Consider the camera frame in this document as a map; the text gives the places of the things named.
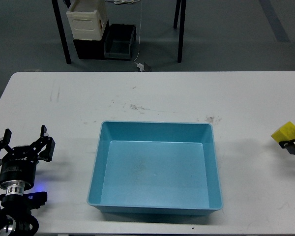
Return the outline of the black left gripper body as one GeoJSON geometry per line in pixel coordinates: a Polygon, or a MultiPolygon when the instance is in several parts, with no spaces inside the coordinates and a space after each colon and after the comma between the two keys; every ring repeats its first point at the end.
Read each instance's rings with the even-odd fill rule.
{"type": "Polygon", "coordinates": [[[30,146],[14,147],[3,160],[0,171],[0,188],[6,189],[13,182],[23,182],[24,190],[34,187],[38,154],[30,146]]]}

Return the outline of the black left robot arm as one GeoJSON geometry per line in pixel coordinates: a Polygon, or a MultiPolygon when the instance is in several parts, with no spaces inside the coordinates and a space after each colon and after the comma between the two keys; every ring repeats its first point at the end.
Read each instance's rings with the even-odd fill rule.
{"type": "Polygon", "coordinates": [[[41,126],[40,137],[30,145],[10,147],[12,132],[0,139],[0,236],[33,236],[39,229],[32,210],[47,202],[47,192],[28,193],[34,187],[40,160],[51,162],[55,141],[41,126]]]}

